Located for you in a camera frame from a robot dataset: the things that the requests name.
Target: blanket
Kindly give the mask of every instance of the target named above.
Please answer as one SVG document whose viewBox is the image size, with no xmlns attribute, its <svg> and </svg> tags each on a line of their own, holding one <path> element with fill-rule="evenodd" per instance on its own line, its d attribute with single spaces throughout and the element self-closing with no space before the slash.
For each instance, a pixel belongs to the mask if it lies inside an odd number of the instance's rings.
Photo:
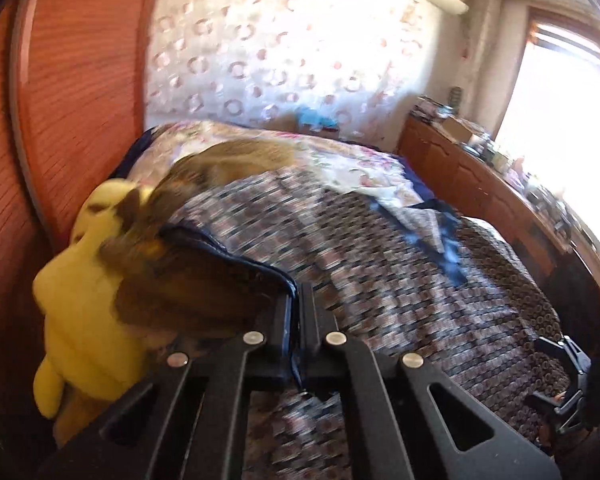
<svg viewBox="0 0 600 480">
<path fill-rule="evenodd" d="M 551 305 L 512 249 L 475 223 L 460 219 L 456 230 L 460 283 L 430 252 L 444 246 L 441 213 L 394 208 L 387 215 L 375 203 L 285 168 L 192 196 L 171 221 L 193 222 L 232 253 L 312 283 L 317 306 L 332 311 L 343 332 L 375 351 L 418 352 L 535 438 L 540 419 L 525 396 L 554 396 L 568 385 L 559 363 L 533 348 L 538 335 L 561 337 Z M 246 479 L 344 478 L 339 398 L 254 394 L 244 467 Z"/>
</svg>

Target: patterned wall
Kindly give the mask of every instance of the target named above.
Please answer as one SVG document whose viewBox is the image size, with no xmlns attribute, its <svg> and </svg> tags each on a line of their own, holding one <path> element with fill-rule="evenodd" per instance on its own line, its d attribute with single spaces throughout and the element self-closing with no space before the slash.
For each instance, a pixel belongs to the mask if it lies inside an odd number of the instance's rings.
<svg viewBox="0 0 600 480">
<path fill-rule="evenodd" d="M 418 0 L 157 0 L 147 115 L 291 129 L 307 105 L 391 148 L 439 17 Z"/>
</svg>

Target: bright window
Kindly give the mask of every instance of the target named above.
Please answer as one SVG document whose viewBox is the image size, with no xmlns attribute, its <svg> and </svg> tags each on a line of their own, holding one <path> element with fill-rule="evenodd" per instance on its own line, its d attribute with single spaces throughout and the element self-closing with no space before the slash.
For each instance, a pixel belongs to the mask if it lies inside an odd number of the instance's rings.
<svg viewBox="0 0 600 480">
<path fill-rule="evenodd" d="M 537 24 L 496 142 L 575 211 L 600 242 L 600 49 Z"/>
</svg>

